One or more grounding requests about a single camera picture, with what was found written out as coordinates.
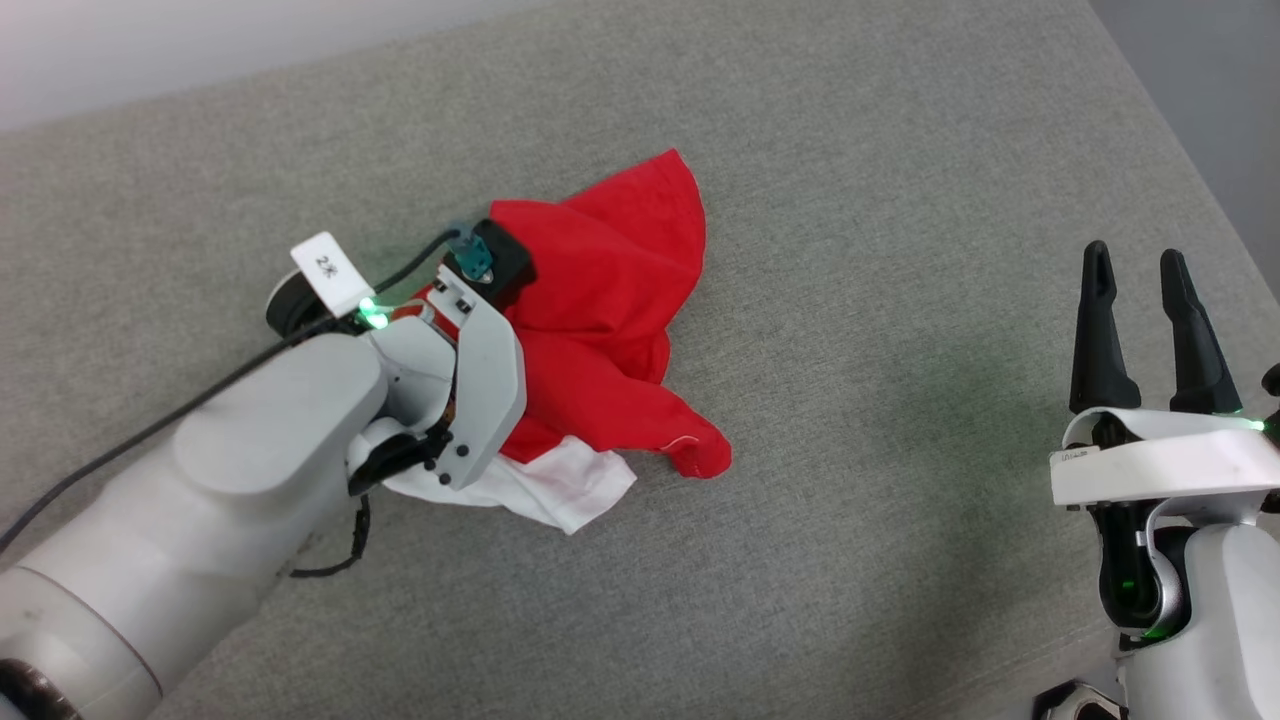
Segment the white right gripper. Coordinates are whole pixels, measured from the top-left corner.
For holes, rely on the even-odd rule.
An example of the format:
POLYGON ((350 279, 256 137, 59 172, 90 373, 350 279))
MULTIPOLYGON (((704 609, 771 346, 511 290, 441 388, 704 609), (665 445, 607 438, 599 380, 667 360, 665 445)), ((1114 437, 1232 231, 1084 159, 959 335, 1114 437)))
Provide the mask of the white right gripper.
POLYGON ((1140 391, 1117 337, 1108 247, 1084 249, 1069 395, 1078 415, 1050 456, 1057 506, 1280 489, 1280 448, 1262 421, 1235 415, 1243 404, 1183 252, 1161 254, 1160 278, 1172 328, 1174 413, 1135 409, 1140 391))

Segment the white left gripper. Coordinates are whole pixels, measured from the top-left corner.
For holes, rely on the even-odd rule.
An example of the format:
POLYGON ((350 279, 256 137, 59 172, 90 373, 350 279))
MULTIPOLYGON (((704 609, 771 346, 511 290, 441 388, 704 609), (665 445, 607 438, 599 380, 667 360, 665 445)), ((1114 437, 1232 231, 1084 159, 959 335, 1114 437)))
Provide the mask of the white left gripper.
POLYGON ((451 441, 417 491, 462 491, 481 479, 526 407, 524 351, 502 313, 448 268, 428 293, 434 315, 416 320, 415 369, 428 378, 422 419, 439 421, 453 398, 451 441))

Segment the red and white Bulls jersey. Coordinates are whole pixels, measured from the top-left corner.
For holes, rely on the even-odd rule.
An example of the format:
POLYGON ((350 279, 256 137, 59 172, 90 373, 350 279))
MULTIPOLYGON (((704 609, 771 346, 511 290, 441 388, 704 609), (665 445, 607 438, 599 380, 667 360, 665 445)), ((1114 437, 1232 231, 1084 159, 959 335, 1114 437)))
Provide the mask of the red and white Bulls jersey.
POLYGON ((490 218, 532 256, 535 281, 506 310, 522 346, 526 409, 480 478, 392 479, 431 503, 503 507, 573 534, 636 480, 627 451, 667 456, 686 478, 726 473, 724 434, 666 388, 669 327, 704 268, 696 178, 669 149, 561 202, 499 200, 490 218))

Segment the white paper tag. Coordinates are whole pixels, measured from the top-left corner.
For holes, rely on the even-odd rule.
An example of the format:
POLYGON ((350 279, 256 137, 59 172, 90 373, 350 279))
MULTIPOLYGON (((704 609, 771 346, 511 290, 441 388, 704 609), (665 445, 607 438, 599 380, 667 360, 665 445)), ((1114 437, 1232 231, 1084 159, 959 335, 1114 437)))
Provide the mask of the white paper tag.
POLYGON ((289 255, 330 315, 343 316, 372 306, 372 286, 332 233, 306 238, 289 255))

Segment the grey fabric sofa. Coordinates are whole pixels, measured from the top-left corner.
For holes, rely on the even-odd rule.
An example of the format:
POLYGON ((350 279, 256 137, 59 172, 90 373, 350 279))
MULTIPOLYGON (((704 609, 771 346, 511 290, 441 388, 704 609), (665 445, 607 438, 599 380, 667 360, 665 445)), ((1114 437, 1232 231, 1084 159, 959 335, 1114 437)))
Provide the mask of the grey fabric sofa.
POLYGON ((268 347, 289 247, 379 281, 495 199, 680 151, 669 388, 728 437, 573 536, 387 492, 156 720, 984 720, 1108 660, 1053 506, 1082 251, 1174 392, 1187 255, 1251 414, 1280 305, 1085 0, 557 3, 0 135, 0 530, 268 347))

